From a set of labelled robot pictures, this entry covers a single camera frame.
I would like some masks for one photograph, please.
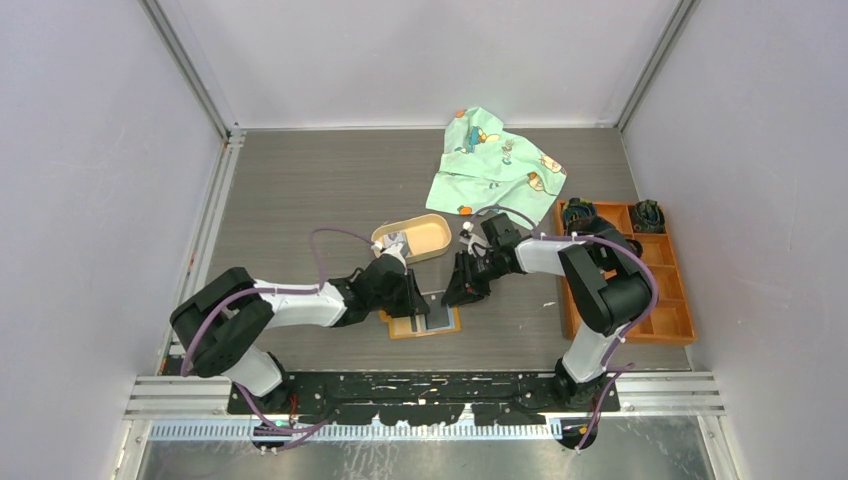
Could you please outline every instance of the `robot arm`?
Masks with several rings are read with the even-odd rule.
[[[621,252],[594,243],[522,238],[506,214],[481,223],[486,243],[456,254],[453,276],[442,298],[447,306],[477,302],[489,282],[508,273],[564,276],[583,324],[571,348],[557,361],[557,396],[568,406],[583,403],[603,385],[610,345],[651,300],[648,280]],[[612,225],[597,221],[594,235],[630,248]],[[602,271],[614,272],[605,278]]]
[[[384,250],[364,270],[329,279],[320,288],[268,283],[251,278],[244,268],[231,268],[180,305],[171,315],[171,325],[188,346],[218,304],[236,292],[255,290],[217,314],[191,360],[200,377],[228,377],[267,407],[285,403],[287,392],[278,388],[285,383],[285,369],[270,353],[253,346],[264,330],[293,325],[344,327],[376,310],[394,317],[429,313],[400,247]]]

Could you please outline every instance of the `green printed fabric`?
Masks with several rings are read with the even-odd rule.
[[[445,130],[445,149],[433,178],[427,208],[470,215],[498,205],[539,222],[562,186],[565,170],[524,137],[503,130],[503,122],[476,107],[456,115]],[[524,227],[527,222],[507,212]]]

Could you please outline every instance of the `metal grate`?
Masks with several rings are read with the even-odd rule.
[[[263,435],[253,436],[258,420],[159,420],[151,428],[152,441],[248,441],[288,440],[291,437]],[[407,424],[386,426],[376,422],[372,425],[327,425],[313,435],[316,442],[350,441],[427,441],[427,440],[548,440],[560,437],[559,421],[545,425],[493,425],[475,426],[471,419],[460,420],[453,425],[431,425],[411,427]]]

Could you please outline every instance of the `orange compartment tray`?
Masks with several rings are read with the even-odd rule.
[[[557,235],[566,234],[565,225],[562,223],[562,209],[565,205],[564,201],[557,201],[554,205],[554,224]],[[638,240],[642,244],[644,249],[642,261],[651,269],[660,288],[657,307],[650,317],[627,334],[627,340],[643,344],[689,345],[695,341],[697,335],[692,314],[689,311],[689,302],[686,300],[677,257],[674,254],[668,223],[666,223],[666,233],[634,234],[633,225],[630,222],[630,209],[633,206],[629,203],[595,202],[595,209],[599,216],[612,223],[625,238]],[[563,335],[573,340],[583,319],[580,318],[577,305],[574,304],[568,282],[565,278],[560,278],[559,281],[565,299]]]

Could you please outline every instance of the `gray floor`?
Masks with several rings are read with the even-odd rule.
[[[612,129],[515,130],[568,171],[561,197],[635,201],[621,138]],[[380,225],[428,213],[424,204],[442,149],[441,130],[252,132],[238,159],[210,268],[231,266],[254,278],[314,283],[307,234],[341,226],[370,236]],[[444,215],[456,235],[462,223]],[[543,225],[552,231],[550,215]],[[331,277],[364,267],[372,252],[359,240],[326,233],[319,240]],[[422,292],[443,289],[453,251],[413,265]],[[511,275],[492,296],[461,308],[462,331],[391,340],[372,314],[340,329],[291,327],[265,332],[257,345],[290,370],[502,370],[553,368],[568,348],[562,336],[556,278]],[[682,348],[623,345],[613,364],[688,368]]]

